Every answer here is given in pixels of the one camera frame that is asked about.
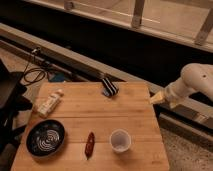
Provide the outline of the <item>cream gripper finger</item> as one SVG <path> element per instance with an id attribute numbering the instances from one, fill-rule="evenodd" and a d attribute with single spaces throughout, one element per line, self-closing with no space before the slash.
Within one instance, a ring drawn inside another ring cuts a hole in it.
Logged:
<path id="1" fill-rule="evenodd" d="M 162 91 L 157 92 L 155 95 L 153 95 L 150 98 L 150 103 L 151 104 L 160 104 L 165 101 L 165 95 Z"/>

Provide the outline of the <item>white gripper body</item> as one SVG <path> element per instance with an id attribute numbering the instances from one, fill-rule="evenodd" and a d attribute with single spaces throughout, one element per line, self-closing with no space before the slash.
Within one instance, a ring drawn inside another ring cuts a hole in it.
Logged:
<path id="1" fill-rule="evenodd" d="M 176 80 L 165 87 L 164 96 L 170 108 L 175 108 L 185 98 L 185 88 L 181 80 Z"/>

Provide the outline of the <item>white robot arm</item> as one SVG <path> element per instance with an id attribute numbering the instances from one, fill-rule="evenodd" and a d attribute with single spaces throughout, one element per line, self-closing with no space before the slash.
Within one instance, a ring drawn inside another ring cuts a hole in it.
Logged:
<path id="1" fill-rule="evenodd" d="M 175 108 L 190 95 L 200 92 L 213 101 L 213 65 L 190 63 L 185 65 L 180 77 L 150 98 L 151 104 L 169 103 Z"/>

